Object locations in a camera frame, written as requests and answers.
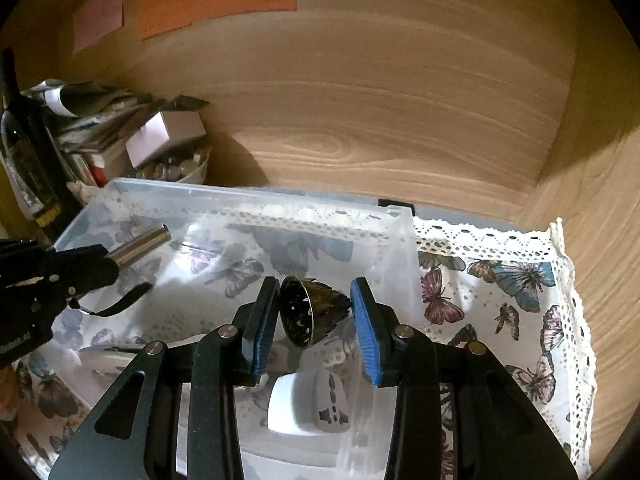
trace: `lace fabric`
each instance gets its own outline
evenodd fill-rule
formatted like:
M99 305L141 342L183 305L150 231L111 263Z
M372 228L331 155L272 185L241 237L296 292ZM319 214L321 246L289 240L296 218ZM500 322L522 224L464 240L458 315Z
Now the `lace fabric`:
M468 224L452 225L445 221L425 221L418 218L414 219L414 225L418 251L437 254L444 258L461 258L465 261L468 272L470 272L469 265L479 260L507 261L512 265L550 265L555 285L544 293L541 292L540 312L548 311L557 305L563 338L562 344L551 352L556 362L555 397L548 404L541 402L534 402L534 404L570 453L579 477L588 478L591 475L589 453L593 400L596 393L596 359L591 349L591 333L584 319L582 301L574 287L574 265L564 250L561 219L550 224L547 231L527 233L501 232L491 228L480 229ZM449 269L444 269L444 272L452 273ZM454 303L459 302L458 304L465 310L467 319L471 317L471 312L481 310L485 306L481 303L485 298L479 292L479 287L487 284L482 280L476 280L476 282L479 282L479 285L475 288L470 287L474 292L472 306L464 305L465 298L470 297L472 293L471 290L468 294L460 295L460 289L464 285L458 284L458 294L447 293L448 296L452 296ZM494 287L489 294L502 292ZM503 296L505 300L514 299L510 298L509 294ZM496 299L494 296L490 301L495 303ZM492 348L492 351L504 364L517 362L524 368L524 365L532 359L535 362L537 355L532 353L530 346L523 347L522 341L526 339L527 331L531 333L532 338L540 333L542 319L540 316L532 316L522 310L516 310L520 314L520 342L512 338L503 338L497 343L496 348ZM485 314L484 318L489 321L493 319L493 314L494 311L491 311L490 316ZM482 315L476 319L476 329L478 329L478 323L482 324ZM436 325L428 323L423 327L429 336L436 339L438 337L446 339L455 332L451 327L447 333L447 328L446 324L443 328L437 328ZM563 429L566 422L568 430Z

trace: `butterfly print fabric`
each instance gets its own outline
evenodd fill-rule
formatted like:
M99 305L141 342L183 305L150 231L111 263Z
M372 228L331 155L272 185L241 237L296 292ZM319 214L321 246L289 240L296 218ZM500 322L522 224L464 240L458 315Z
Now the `butterfly print fabric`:
M527 398L553 417L556 435L570 439L564 335L551 265L474 260L418 251L425 323L432 340L464 348L484 342ZM442 478L452 478L454 407L450 384L441 384Z
M199 200L199 193L194 192L194 203ZM114 209L111 215L104 216L109 221L99 232L87 226L82 240L96 240L113 249L158 226L157 221L144 216L142 206L136 207L140 215ZM261 213L255 222L252 215L225 215L217 204L211 203L210 207L206 218L194 218L187 206L183 212L184 218L190 216L189 221L181 217L179 210L175 215L170 213L175 221L165 223L172 230L172 241L124 270L116 284L105 289L108 294L104 306L109 306L135 285L155 283L139 302L105 319L67 309L56 319L54 341L65 351L92 345L143 345L156 338L176 341L210 332L228 322L240 304L255 300L265 276L281 280L293 274L322 281L324 276L319 275L318 269L328 269L323 272L329 276L346 276L347 288L340 288L348 292L351 274L356 272L353 269L373 265L373 256L363 262L359 238L352 234L341 239L340 231L328 228L305 232L303 221L298 226L279 223L277 218L260 224L264 220ZM211 221L214 209L217 212ZM568 385L570 374L575 371L567 366L566 350L575 334L569 336L563 331L566 298L559 292L564 284L557 266L551 259L519 261L513 253L501 252L500 247L494 252L475 251L479 246L448 239L443 230L433 232L433 237L426 240L424 231L418 230L417 219L414 223L419 250L408 255L415 258L415 283L409 296L419 296L411 302L415 309L411 324L441 344L464 348L471 341L484 342L543 414L558 441L572 444L573 460L580 451L581 440L572 433L577 416L570 405ZM476 234L471 227L468 231ZM325 280L334 286L333 278ZM188 291L188 300L183 291ZM305 351L286 339L274 341L265 384L236 392L236 400L242 399L240 404L236 402L241 439L248 434L259 436L256 432L270 438L266 415L277 377L318 366L347 370L359 358L360 348L351 333L354 331L347 330L353 329L350 319ZM57 454L64 452L87 410L39 352L23 358L16 365L16 372L18 402L22 410L30 410L30 416L17 419L15 434L22 452L37 464L38 474L45 478L47 461L53 463ZM108 379L104 381L105 388L113 377ZM440 385L441 480L452 480L454 475L456 441L452 430L456 413L451 388L450 384ZM267 480L259 473L256 478Z

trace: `butterfly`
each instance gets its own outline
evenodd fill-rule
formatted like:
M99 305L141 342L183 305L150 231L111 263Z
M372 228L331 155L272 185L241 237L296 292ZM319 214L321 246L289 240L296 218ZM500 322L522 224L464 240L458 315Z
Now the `butterfly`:
M18 361L15 367L15 373L18 375L18 397L27 399L33 404L33 380L31 379L29 369L22 361Z
M462 258L442 256L441 254L427 253L425 251L418 251L418 263L425 270L433 270L440 265L447 267L449 270L466 269L466 263Z
M220 257L225 248L225 243L222 240L210 240L209 237L208 229L193 229L191 227L182 243L170 243L172 248L189 255L192 274L199 274L209 267L213 260Z
M62 330L56 330L53 339L66 348L78 350L84 342L80 333L82 313L76 309L66 308L58 319L62 324Z
M55 435L51 435L49 437L51 449L53 449L53 451L55 451L56 453L62 453L66 447L66 443L71 440L72 436L74 436L74 430L71 428L71 423L67 421L62 428L62 438Z
M114 341L115 338L113 336L113 330L111 330L110 328L103 328L102 330L100 330L100 332L98 332L91 338L91 346L102 344L111 345L114 343Z
M205 283L216 282L224 279L226 281L225 296L234 298L252 283L256 282L263 274L264 267L254 258L240 260L230 264L226 269L217 270L212 274L210 280Z
M562 320L558 305L551 305L542 317L542 330L540 330L540 348L551 351L564 341L562 332Z
M319 251L339 262L350 262L353 242L322 237L275 227L232 224L230 229L252 234L255 242L269 255L276 272L304 278L309 268L309 253L317 260Z
M542 404L548 404L553 399L556 392L556 378L554 363L549 352L542 352L535 372L512 365L505 365L505 368L531 402L539 400Z
M520 315L515 308L503 303L500 307L500 314L498 314L495 320L498 322L498 326L495 327L495 333L500 333L500 330L502 330L502 327L506 323L511 327L511 337L513 337L513 340L518 340L520 337Z
M516 299L522 310L540 312L538 292L542 286L554 286L556 281L550 263L525 264L513 266L494 266L495 283L509 296Z
M78 404L69 389L57 378L40 352L29 355L29 370L42 380L38 409L47 418L55 415L69 418L78 413Z
M161 258L148 258L142 263L133 264L122 269L118 279L118 294L124 296L140 283L155 283L161 262Z
M470 341L478 341L478 336L476 335L476 329L473 325L467 324L463 326L455 336L447 343L450 346L458 346L460 348L464 347L464 345Z
M422 302L427 303L424 317L430 322L441 325L444 321L455 323L465 317L465 313L458 306L443 296L442 272L439 268L427 272L422 282Z
M485 283L495 283L494 267L500 263L500 260L478 260L469 265L466 272L476 278L482 278Z

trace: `bottle label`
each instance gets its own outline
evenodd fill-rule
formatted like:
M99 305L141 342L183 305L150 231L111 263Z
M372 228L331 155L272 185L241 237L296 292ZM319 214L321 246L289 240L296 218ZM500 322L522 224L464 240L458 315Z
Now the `bottle label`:
M54 204L52 207L47 209L42 215L39 215L35 221L40 227L46 227L51 222L53 222L58 216L62 213L62 208L60 204Z

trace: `wooden wall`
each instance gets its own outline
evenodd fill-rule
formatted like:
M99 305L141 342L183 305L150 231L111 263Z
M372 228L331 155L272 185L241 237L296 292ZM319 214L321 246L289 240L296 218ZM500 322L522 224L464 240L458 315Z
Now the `wooden wall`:
M591 461L640 400L640 50L606 0L580 12L562 125L521 222L564 219L596 352Z
M142 42L138 0L125 0L125 27L72 56L82 1L20 3L0 31L20 81L210 100L212 184L389 196L535 228L563 216L598 356L600 463L640 392L640 52L606 0L298 0ZM10 233L26 228L4 175L0 200Z

